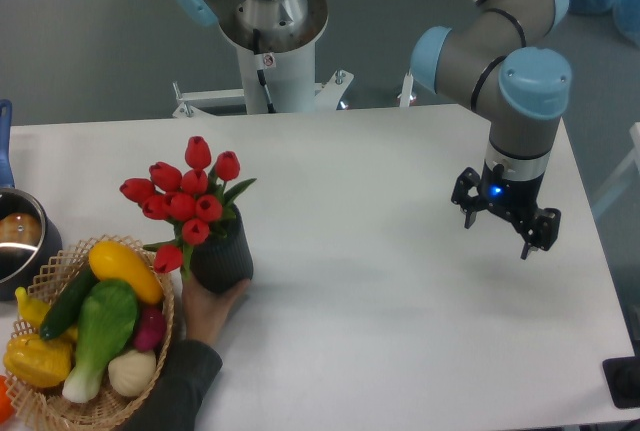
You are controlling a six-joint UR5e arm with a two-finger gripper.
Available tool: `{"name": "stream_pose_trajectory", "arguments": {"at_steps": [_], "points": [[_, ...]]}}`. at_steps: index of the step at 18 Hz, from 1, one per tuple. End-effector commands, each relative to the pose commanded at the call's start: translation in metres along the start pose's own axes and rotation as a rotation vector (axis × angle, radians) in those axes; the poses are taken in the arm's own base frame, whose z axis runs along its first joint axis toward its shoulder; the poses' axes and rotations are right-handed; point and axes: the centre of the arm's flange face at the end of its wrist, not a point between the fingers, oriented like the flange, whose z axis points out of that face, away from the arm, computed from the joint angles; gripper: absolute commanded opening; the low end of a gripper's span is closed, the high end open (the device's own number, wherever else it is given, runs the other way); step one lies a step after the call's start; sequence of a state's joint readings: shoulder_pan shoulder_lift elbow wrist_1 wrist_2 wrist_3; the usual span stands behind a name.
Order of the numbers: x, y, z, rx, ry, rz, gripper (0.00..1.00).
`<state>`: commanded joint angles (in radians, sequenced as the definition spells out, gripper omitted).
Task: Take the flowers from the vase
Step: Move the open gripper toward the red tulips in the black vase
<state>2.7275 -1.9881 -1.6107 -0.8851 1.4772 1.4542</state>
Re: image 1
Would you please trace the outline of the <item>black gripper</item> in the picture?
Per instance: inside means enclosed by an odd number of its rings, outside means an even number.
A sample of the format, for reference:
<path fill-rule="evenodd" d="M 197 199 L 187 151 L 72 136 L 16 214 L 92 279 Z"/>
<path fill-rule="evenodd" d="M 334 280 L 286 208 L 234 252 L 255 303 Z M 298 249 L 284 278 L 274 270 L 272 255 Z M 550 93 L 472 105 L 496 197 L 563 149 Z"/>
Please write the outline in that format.
<path fill-rule="evenodd" d="M 480 178 L 473 168 L 467 167 L 456 178 L 451 202 L 464 214 L 464 228 L 470 229 L 476 220 L 479 194 L 484 209 L 511 223 L 516 231 L 523 231 L 520 258 L 526 260 L 534 250 L 548 251 L 559 235 L 561 211 L 537 205 L 543 177 L 509 181 L 504 177 L 498 179 L 492 170 L 484 170 Z"/>

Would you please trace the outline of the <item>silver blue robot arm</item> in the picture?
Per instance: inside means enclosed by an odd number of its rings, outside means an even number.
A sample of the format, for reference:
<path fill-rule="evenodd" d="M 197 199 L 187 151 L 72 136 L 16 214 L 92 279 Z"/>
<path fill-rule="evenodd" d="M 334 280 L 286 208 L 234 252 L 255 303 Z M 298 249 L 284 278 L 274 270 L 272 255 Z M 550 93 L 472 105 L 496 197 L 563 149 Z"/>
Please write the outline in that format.
<path fill-rule="evenodd" d="M 471 227 L 488 211 L 511 224 L 524 241 L 521 256 L 549 250 L 561 213 L 537 198 L 562 115 L 572 69 L 536 43 L 564 18 L 569 0 L 473 0 L 480 14 L 464 31 L 436 26 L 417 41 L 414 80 L 490 124 L 481 171 L 457 177 L 451 201 Z"/>

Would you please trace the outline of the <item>dark grey sleeved forearm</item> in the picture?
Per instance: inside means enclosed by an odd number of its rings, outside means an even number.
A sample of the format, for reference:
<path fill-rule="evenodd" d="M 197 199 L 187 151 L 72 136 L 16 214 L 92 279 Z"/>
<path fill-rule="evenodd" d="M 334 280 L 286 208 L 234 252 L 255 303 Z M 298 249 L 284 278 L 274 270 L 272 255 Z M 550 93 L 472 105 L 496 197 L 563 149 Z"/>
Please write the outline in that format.
<path fill-rule="evenodd" d="M 194 430 L 202 401 L 222 365 L 209 345 L 190 339 L 178 342 L 147 399 L 119 430 Z"/>

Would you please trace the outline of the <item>person's hand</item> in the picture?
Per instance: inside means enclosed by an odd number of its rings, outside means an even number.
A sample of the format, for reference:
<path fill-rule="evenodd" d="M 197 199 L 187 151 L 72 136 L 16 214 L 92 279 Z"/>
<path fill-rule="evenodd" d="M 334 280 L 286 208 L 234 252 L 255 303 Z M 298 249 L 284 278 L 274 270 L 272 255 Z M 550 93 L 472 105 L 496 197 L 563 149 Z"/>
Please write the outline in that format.
<path fill-rule="evenodd" d="M 216 294 L 205 289 L 193 275 L 184 280 L 181 297 L 185 337 L 213 348 L 229 313 L 250 285 L 251 281 L 244 279 L 229 290 Z"/>

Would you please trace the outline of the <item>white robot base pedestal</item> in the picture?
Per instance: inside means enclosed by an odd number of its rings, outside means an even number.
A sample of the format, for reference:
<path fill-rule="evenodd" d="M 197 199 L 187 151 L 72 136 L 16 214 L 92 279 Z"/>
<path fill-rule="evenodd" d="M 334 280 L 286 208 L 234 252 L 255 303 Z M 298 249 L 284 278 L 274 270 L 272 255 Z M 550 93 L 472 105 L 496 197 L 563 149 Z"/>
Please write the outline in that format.
<path fill-rule="evenodd" d="M 338 69 L 316 80 L 316 43 L 328 23 L 326 0 L 175 0 L 234 47 L 248 114 L 341 109 L 353 80 Z"/>

